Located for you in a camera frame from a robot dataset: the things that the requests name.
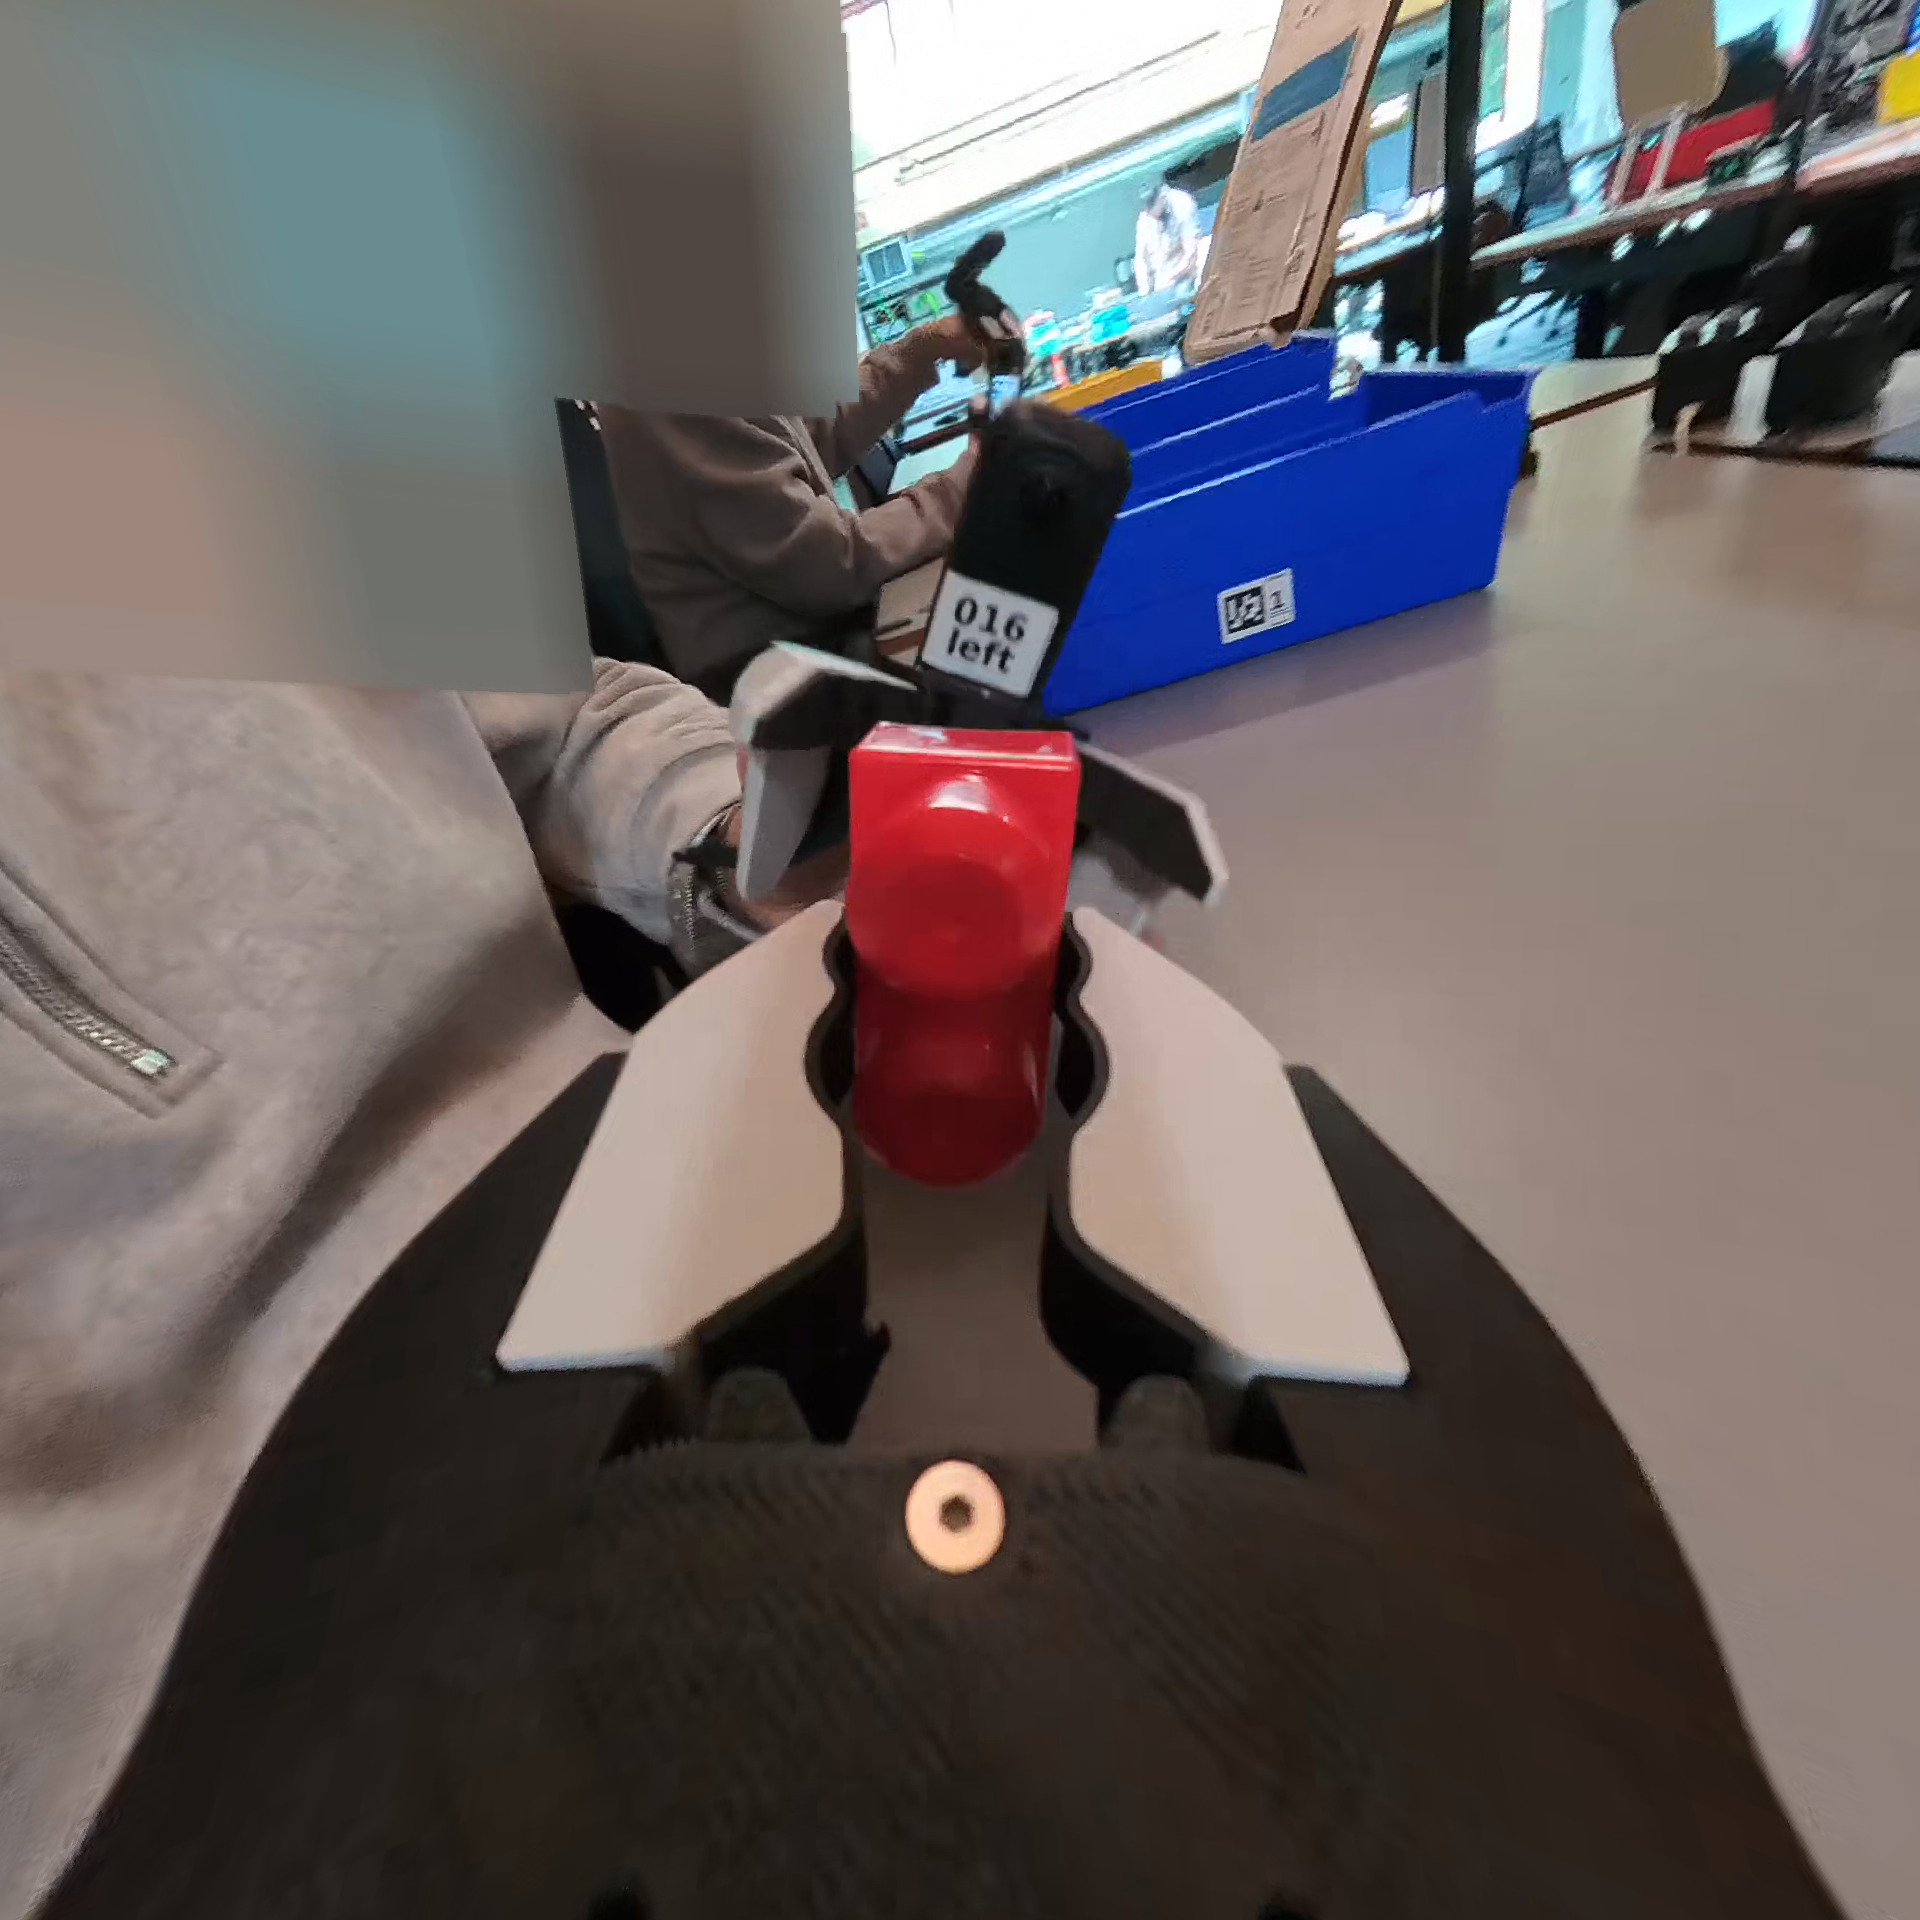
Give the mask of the black charging dock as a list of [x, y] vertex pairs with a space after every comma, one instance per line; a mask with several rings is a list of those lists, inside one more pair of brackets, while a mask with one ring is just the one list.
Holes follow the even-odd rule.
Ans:
[[1913, 280], [1819, 304], [1773, 345], [1762, 432], [1810, 436], [1871, 414], [1913, 337]]
[[1759, 299], [1681, 318], [1661, 349], [1650, 393], [1650, 436], [1669, 444], [1681, 422], [1731, 421], [1742, 368], [1769, 349]]

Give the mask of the person's left forearm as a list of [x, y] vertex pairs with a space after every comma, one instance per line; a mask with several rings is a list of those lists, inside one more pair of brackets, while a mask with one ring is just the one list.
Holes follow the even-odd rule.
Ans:
[[707, 974], [755, 944], [735, 890], [743, 773], [692, 685], [594, 663], [587, 694], [467, 694], [467, 713], [562, 903], [588, 903]]

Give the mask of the red toy block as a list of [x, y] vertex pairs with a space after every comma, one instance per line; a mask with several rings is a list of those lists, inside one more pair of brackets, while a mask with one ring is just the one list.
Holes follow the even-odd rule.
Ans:
[[1066, 731], [878, 725], [851, 749], [851, 1121], [979, 1186], [1042, 1130], [1082, 758]]

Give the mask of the black fabric chair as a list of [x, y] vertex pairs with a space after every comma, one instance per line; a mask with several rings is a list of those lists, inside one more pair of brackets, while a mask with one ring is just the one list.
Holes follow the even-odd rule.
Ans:
[[594, 649], [666, 670], [659, 629], [635, 589], [602, 421], [587, 400], [557, 395], [555, 409]]

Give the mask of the red storage bin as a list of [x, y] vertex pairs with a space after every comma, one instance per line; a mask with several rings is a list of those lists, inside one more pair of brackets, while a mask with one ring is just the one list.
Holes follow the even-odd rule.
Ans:
[[1620, 136], [1604, 180], [1604, 207], [1640, 205], [1685, 185], [1742, 180], [1779, 130], [1779, 103], [1724, 107], [1708, 114], [1654, 110]]

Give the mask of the brown cardboard sheet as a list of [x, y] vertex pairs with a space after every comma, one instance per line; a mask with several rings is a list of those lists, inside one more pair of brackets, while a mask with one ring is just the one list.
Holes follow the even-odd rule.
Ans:
[[1284, 345], [1311, 323], [1396, 8], [1281, 3], [1187, 323], [1187, 366]]

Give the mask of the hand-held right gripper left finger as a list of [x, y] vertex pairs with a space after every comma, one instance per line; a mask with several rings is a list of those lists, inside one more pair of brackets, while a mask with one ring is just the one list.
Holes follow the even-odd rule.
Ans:
[[861, 1349], [859, 1174], [824, 1081], [839, 903], [812, 903], [651, 1018], [498, 1343], [505, 1374], [783, 1374]]

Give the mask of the blue storage bin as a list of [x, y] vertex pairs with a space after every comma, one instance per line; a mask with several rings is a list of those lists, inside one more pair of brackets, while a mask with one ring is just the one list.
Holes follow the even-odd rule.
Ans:
[[1079, 716], [1495, 584], [1533, 368], [1337, 377], [1302, 335], [1086, 409], [1131, 491], [1042, 682]]

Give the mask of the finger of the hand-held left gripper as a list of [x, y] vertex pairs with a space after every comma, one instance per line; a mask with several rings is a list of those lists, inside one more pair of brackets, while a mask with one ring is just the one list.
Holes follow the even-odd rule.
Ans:
[[1225, 894], [1229, 857], [1207, 807], [1127, 758], [1082, 747], [1070, 909], [1147, 935], [1170, 898], [1215, 903]]
[[810, 857], [828, 780], [878, 725], [915, 720], [915, 679], [802, 641], [766, 645], [735, 682], [733, 736], [746, 755], [735, 886], [773, 900]]

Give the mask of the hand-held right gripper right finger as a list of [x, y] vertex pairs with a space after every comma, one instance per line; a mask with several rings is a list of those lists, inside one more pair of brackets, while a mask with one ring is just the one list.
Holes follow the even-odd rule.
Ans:
[[1042, 1326], [1093, 1384], [1404, 1384], [1281, 1056], [1093, 909], [1066, 922]]

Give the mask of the black and beige panel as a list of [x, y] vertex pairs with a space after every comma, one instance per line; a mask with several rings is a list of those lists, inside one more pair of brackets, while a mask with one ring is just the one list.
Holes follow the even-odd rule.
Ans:
[[1626, 130], [1704, 110], [1724, 87], [1717, 3], [1620, 3], [1608, 45]]

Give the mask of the black pole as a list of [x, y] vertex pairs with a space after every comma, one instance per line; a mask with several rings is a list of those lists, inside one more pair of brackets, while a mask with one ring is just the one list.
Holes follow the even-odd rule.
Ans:
[[1445, 87], [1445, 222], [1437, 241], [1437, 360], [1465, 360], [1473, 222], [1478, 222], [1478, 122], [1481, 122], [1486, 3], [1449, 3]]

